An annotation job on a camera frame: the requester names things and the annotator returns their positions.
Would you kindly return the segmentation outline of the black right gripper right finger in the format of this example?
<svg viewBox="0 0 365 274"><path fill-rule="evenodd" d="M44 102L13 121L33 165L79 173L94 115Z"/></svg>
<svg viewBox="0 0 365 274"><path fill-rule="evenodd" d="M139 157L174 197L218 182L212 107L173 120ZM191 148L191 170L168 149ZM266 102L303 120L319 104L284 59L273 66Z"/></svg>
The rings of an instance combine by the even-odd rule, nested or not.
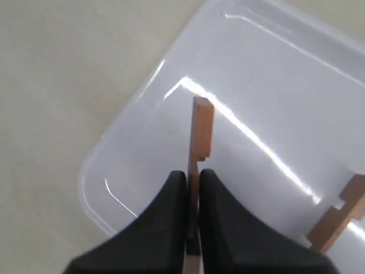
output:
<svg viewBox="0 0 365 274"><path fill-rule="evenodd" d="M205 273L338 273L325 255L270 228L211 169L200 173L199 229Z"/></svg>

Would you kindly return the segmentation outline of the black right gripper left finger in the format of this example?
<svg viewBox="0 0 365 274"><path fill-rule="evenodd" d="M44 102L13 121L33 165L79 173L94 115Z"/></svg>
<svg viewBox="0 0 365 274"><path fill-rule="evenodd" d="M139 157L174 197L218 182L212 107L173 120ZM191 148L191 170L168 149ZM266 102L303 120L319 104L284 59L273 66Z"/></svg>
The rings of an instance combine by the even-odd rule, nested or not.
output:
<svg viewBox="0 0 365 274"><path fill-rule="evenodd" d="M172 171L138 218L71 260L65 273L182 273L187 196L185 174Z"/></svg>

